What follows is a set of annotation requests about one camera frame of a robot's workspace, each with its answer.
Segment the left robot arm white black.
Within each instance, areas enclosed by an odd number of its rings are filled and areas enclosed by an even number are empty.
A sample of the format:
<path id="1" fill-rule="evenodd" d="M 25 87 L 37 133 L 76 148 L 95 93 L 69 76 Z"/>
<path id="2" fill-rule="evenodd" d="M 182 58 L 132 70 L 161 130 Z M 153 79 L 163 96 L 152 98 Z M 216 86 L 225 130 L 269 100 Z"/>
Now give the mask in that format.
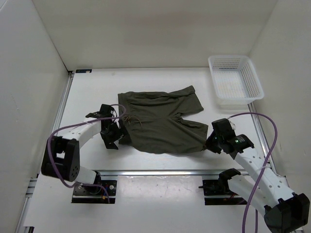
<path id="1" fill-rule="evenodd" d="M 102 104 L 99 111 L 88 113 L 81 123 L 52 132 L 47 139 L 41 173 L 58 178 L 68 188 L 80 185 L 91 194 L 99 193 L 104 189 L 100 174 L 81 166 L 80 149 L 100 135 L 108 150 L 117 150 L 116 142 L 126 135 L 125 128 L 118 125 L 125 113 L 121 104 Z"/>

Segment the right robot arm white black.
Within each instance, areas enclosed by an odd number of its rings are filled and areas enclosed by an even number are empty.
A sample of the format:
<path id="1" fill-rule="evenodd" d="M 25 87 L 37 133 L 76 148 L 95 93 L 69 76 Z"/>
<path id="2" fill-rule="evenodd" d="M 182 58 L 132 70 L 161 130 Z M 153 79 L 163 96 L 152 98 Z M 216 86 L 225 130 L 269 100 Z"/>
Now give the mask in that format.
<path id="1" fill-rule="evenodd" d="M 224 152 L 242 166 L 253 179 L 250 183 L 234 168 L 219 174 L 216 188 L 224 194 L 241 196 L 264 218 L 273 233 L 290 233 L 305 226 L 309 219 L 310 200 L 296 194 L 264 164 L 253 142 L 244 134 L 236 135 L 231 122 L 219 119 L 212 122 L 213 131 L 206 141 L 207 149 Z"/>

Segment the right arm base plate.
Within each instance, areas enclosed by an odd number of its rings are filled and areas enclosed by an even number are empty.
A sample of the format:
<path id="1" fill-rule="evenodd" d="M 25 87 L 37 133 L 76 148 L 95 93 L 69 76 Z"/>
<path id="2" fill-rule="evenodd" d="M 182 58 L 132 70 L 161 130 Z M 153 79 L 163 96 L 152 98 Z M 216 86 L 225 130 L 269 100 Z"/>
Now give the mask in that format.
<path id="1" fill-rule="evenodd" d="M 218 180 L 202 180 L 205 206 L 246 205 L 246 201 L 232 191 L 221 189 Z"/>

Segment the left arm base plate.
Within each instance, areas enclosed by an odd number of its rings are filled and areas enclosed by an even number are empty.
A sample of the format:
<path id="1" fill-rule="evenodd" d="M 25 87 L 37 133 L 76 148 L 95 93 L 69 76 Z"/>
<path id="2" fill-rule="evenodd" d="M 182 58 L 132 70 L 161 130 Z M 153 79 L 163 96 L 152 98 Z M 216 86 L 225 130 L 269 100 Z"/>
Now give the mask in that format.
<path id="1" fill-rule="evenodd" d="M 74 188 L 71 202 L 79 204 L 115 204 L 117 192 L 117 180 L 101 180 L 101 187 L 79 185 Z"/>

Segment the olive green shorts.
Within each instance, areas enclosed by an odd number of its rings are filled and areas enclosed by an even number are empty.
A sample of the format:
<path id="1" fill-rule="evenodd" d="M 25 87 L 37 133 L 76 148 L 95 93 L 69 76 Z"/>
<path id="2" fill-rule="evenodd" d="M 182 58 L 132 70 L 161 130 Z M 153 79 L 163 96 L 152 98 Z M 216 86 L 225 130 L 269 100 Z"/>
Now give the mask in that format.
<path id="1" fill-rule="evenodd" d="M 120 145 L 154 154 L 206 149 L 208 125 L 184 119 L 204 110 L 192 85 L 170 93 L 119 93 L 118 101 L 126 108 L 121 121 L 128 132 Z"/>

